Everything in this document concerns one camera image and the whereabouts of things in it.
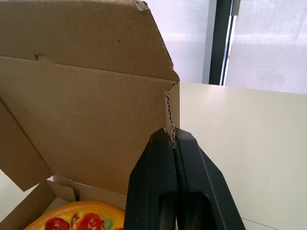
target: white table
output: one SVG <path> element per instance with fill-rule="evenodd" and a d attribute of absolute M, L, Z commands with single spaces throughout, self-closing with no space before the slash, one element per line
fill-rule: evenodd
<path fill-rule="evenodd" d="M 180 84 L 181 129 L 223 172 L 246 229 L 307 229 L 307 95 Z M 0 171 L 0 221 L 29 192 Z"/>

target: cardboard tab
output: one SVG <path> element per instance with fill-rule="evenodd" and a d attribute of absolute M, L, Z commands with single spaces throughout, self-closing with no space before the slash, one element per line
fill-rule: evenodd
<path fill-rule="evenodd" d="M 71 202 L 76 201 L 72 188 L 57 184 L 53 181 L 47 181 L 47 183 L 57 197 Z"/>
<path fill-rule="evenodd" d="M 0 168 L 23 191 L 51 176 L 48 166 L 1 100 Z"/>

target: open pizza box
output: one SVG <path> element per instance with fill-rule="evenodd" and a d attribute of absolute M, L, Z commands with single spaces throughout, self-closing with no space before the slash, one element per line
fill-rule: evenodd
<path fill-rule="evenodd" d="M 179 126 L 179 78 L 147 4 L 0 1 L 0 33 L 0 168 L 23 191 L 38 184 L 0 229 L 75 200 L 124 210 L 150 135 Z"/>

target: pizza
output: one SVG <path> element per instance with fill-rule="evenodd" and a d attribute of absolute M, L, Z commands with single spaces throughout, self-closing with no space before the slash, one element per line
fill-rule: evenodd
<path fill-rule="evenodd" d="M 101 201 L 78 201 L 42 215 L 24 230 L 123 230 L 124 214 Z"/>

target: pepperoni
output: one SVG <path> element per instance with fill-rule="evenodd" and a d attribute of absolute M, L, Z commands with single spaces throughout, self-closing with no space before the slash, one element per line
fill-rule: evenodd
<path fill-rule="evenodd" d="M 106 230 L 104 224 L 105 224 L 105 221 L 102 219 L 102 220 L 100 221 L 101 230 Z"/>
<path fill-rule="evenodd" d="M 100 230 L 100 217 L 95 213 L 88 213 L 77 223 L 77 230 Z"/>
<path fill-rule="evenodd" d="M 77 219 L 79 219 L 78 213 L 75 213 L 71 218 L 71 229 L 73 228 L 73 225 L 76 223 Z"/>
<path fill-rule="evenodd" d="M 45 230 L 69 230 L 69 223 L 62 218 L 54 217 L 46 222 Z"/>

